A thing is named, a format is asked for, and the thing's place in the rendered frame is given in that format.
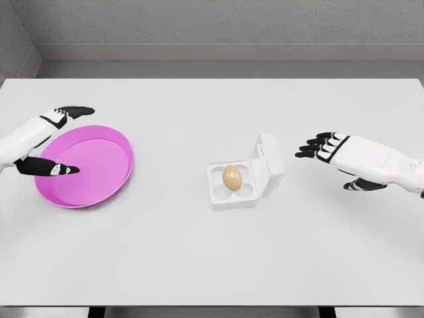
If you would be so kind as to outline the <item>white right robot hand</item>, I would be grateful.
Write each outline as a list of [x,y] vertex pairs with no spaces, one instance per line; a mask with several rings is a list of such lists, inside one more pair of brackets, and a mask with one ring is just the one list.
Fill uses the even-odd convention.
[[352,191],[374,191],[396,184],[408,190],[408,163],[412,158],[398,150],[360,136],[324,132],[307,141],[295,153],[330,164],[357,178],[344,185]]

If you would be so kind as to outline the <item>pink round plate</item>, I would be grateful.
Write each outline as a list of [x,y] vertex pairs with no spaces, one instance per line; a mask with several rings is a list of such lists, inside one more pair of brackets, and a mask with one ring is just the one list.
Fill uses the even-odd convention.
[[61,134],[42,151],[41,157],[79,168],[76,174],[34,178],[43,198],[70,209],[89,207],[111,197],[127,181],[134,164],[129,139],[113,128],[99,125]]

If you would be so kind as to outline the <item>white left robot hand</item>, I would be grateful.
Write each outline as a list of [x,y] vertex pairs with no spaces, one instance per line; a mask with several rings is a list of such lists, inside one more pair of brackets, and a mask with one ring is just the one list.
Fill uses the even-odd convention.
[[94,114],[95,109],[85,106],[64,106],[29,119],[23,126],[0,140],[0,173],[15,167],[20,174],[54,177],[77,174],[80,169],[55,161],[34,157],[30,152],[45,143],[68,122]]

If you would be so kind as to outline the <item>white egg box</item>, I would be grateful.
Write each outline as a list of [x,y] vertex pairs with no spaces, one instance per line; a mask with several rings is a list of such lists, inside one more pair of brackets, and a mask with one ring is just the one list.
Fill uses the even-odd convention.
[[[230,190],[223,182],[227,166],[235,166],[241,173],[240,189]],[[262,197],[272,195],[286,172],[277,139],[260,133],[248,160],[220,162],[207,165],[209,198],[214,211],[251,208]]]

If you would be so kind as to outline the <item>beige egg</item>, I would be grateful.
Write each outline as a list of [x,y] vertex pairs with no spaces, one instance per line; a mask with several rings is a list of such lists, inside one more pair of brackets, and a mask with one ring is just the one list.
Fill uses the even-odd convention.
[[242,186],[242,173],[234,165],[228,165],[223,170],[223,184],[231,191],[238,191]]

